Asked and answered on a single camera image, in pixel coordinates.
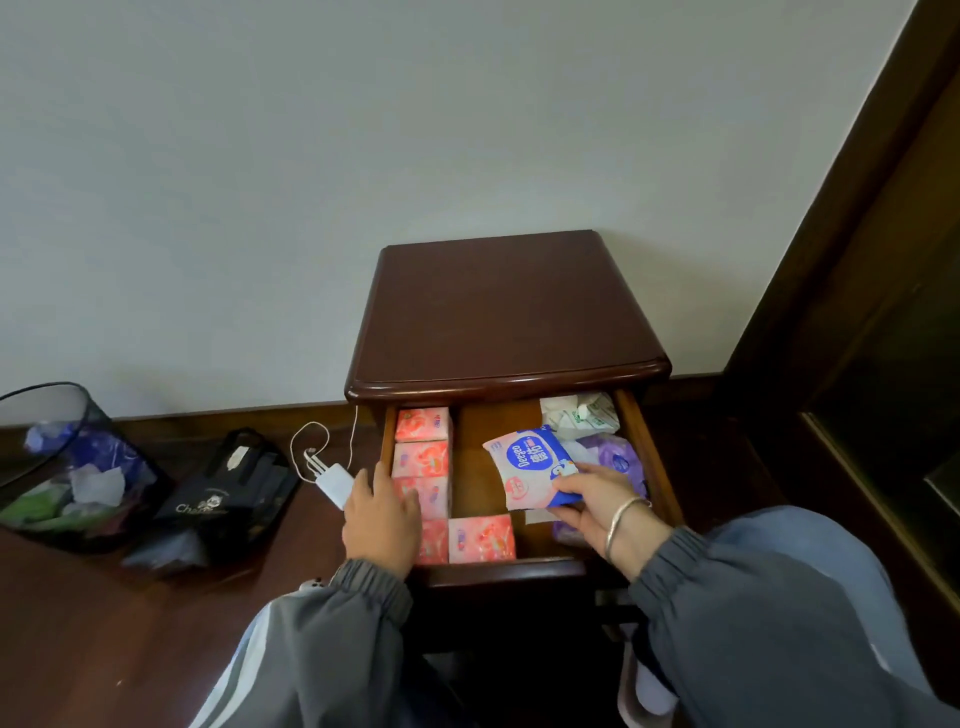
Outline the brown wooden nightstand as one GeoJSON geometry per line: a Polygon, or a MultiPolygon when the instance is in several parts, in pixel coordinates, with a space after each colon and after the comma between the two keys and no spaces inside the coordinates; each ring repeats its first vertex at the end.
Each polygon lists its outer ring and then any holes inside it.
{"type": "MultiPolygon", "coordinates": [[[[670,360],[601,235],[562,231],[381,250],[345,383],[393,465],[398,412],[629,390],[666,381],[670,360]]],[[[423,652],[547,641],[586,624],[635,622],[614,591],[414,595],[423,652]]]]}

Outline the blue purple plastic wrapper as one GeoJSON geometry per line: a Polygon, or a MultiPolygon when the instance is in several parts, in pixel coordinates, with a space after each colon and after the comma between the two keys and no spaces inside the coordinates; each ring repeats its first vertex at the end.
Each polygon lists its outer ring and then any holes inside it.
{"type": "Polygon", "coordinates": [[[129,443],[113,432],[75,421],[46,421],[26,433],[24,448],[31,455],[53,458],[69,468],[88,465],[100,472],[120,469],[128,483],[138,481],[149,467],[129,443]]]}

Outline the white green plastic packet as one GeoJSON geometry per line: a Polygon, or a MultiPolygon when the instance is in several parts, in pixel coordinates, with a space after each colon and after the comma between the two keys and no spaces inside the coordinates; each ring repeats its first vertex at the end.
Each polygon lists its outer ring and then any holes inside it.
{"type": "Polygon", "coordinates": [[[597,434],[615,435],[620,430],[617,407],[609,393],[549,396],[538,402],[543,425],[559,440],[576,441],[597,434]]]}

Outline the brown wooden drawer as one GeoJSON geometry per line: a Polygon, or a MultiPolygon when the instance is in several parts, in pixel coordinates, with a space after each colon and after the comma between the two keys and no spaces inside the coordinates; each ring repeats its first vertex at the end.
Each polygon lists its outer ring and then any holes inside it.
{"type": "MultiPolygon", "coordinates": [[[[633,446],[643,466],[654,514],[670,526],[683,526],[686,519],[637,398],[624,389],[610,394],[620,422],[619,433],[633,446]]],[[[501,481],[483,444],[508,431],[539,426],[539,403],[533,399],[470,403],[453,407],[452,420],[451,515],[506,513],[501,481]]],[[[622,585],[622,577],[599,556],[553,540],[546,523],[528,525],[524,516],[512,516],[511,520],[516,560],[416,566],[408,585],[418,595],[437,599],[457,594],[527,597],[534,593],[593,592],[622,585]]]]}

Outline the white charger plug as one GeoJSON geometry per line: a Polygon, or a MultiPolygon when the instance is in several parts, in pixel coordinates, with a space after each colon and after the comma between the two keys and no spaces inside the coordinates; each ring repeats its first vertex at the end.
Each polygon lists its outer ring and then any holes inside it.
{"type": "Polygon", "coordinates": [[[354,489],[354,477],[345,467],[339,463],[334,463],[322,468],[315,475],[315,483],[332,504],[340,511],[345,511],[354,489]]]}

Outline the blue pink wet wipes packet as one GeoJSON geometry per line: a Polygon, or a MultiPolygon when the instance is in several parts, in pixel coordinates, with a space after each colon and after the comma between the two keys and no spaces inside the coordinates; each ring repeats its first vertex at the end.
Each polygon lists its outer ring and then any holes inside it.
{"type": "Polygon", "coordinates": [[[524,429],[483,443],[498,472],[510,512],[580,504],[578,492],[558,489],[557,481],[579,469],[550,425],[524,429]]]}

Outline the person's left hand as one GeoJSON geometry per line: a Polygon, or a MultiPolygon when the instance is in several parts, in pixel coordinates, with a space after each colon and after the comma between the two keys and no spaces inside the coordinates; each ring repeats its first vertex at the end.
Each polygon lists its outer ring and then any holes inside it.
{"type": "Polygon", "coordinates": [[[396,509],[343,511],[342,544],[345,558],[366,561],[405,581],[419,554],[422,515],[418,496],[408,492],[396,509]]]}

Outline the person's right forearm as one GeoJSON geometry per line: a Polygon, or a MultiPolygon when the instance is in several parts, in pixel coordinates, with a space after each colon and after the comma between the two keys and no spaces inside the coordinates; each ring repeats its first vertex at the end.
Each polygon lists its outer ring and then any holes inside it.
{"type": "Polygon", "coordinates": [[[676,528],[629,595],[691,728],[960,728],[882,666],[836,581],[786,555],[676,528]]]}

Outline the person's right hand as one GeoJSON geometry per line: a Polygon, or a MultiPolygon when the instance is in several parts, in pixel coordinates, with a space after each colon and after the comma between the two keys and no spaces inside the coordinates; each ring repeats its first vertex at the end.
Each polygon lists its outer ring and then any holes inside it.
{"type": "Polygon", "coordinates": [[[624,566],[650,552],[650,528],[654,516],[647,499],[637,495],[621,476],[620,487],[569,488],[569,477],[557,481],[559,490],[578,493],[582,501],[573,506],[548,509],[553,516],[577,530],[586,544],[609,564],[624,566]]]}

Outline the pink tissue packet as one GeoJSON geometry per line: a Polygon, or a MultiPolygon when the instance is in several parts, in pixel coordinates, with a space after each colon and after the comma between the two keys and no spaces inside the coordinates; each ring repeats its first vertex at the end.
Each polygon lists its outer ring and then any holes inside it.
{"type": "Polygon", "coordinates": [[[450,441],[397,442],[393,448],[391,477],[436,479],[450,475],[450,441]]]}
{"type": "Polygon", "coordinates": [[[448,525],[448,563],[513,562],[518,558],[511,516],[455,517],[448,525]]]}
{"type": "Polygon", "coordinates": [[[416,493],[421,519],[424,521],[447,520],[450,518],[451,494],[450,477],[395,477],[393,485],[401,498],[408,493],[416,493]]]}
{"type": "Polygon", "coordinates": [[[394,440],[396,443],[449,441],[450,408],[424,407],[400,409],[397,412],[394,440]]]}
{"type": "Polygon", "coordinates": [[[421,539],[416,566],[434,566],[450,563],[450,522],[447,518],[425,519],[421,522],[421,539]]]}

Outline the purple plastic packet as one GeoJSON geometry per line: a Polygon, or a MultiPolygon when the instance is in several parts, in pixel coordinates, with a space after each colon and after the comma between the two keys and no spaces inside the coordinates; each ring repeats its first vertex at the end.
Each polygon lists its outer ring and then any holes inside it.
{"type": "Polygon", "coordinates": [[[618,435],[598,433],[580,438],[576,444],[586,452],[586,462],[616,471],[629,480],[631,489],[645,499],[649,497],[642,460],[633,445],[618,435]]]}

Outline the person's leg in blue jeans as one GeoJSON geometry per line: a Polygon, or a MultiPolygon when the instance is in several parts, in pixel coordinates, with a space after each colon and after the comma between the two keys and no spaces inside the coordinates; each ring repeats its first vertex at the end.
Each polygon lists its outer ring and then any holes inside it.
{"type": "Polygon", "coordinates": [[[882,667],[903,682],[933,696],[905,614],[882,562],[838,522],[793,505],[779,505],[738,516],[709,531],[717,544],[776,552],[830,577],[846,592],[882,667]]]}

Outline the black mesh trash bin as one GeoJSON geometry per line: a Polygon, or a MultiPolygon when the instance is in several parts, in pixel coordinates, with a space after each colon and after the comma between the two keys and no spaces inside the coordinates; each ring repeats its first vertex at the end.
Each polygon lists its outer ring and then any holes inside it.
{"type": "Polygon", "coordinates": [[[150,526],[172,494],[174,480],[121,432],[81,384],[54,381],[0,394],[0,511],[45,481],[70,484],[72,467],[58,459],[30,454],[24,439],[35,424],[75,421],[110,431],[129,443],[144,458],[148,471],[135,482],[126,481],[123,500],[117,507],[78,504],[71,494],[57,517],[21,528],[0,524],[0,530],[64,552],[113,552],[150,526]]]}

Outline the black bag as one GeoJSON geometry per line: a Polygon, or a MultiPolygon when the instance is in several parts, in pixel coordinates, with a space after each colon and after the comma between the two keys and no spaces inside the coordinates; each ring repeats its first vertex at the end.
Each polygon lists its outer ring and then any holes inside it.
{"type": "Polygon", "coordinates": [[[272,535],[300,482],[288,456],[260,432],[229,431],[174,488],[121,564],[175,574],[239,561],[272,535]]]}

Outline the white shoe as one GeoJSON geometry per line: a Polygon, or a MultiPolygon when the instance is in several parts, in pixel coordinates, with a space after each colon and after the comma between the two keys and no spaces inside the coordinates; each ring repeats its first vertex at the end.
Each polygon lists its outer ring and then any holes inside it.
{"type": "Polygon", "coordinates": [[[637,659],[632,637],[636,623],[618,626],[623,645],[617,710],[627,728],[673,728],[678,698],[637,659]]]}

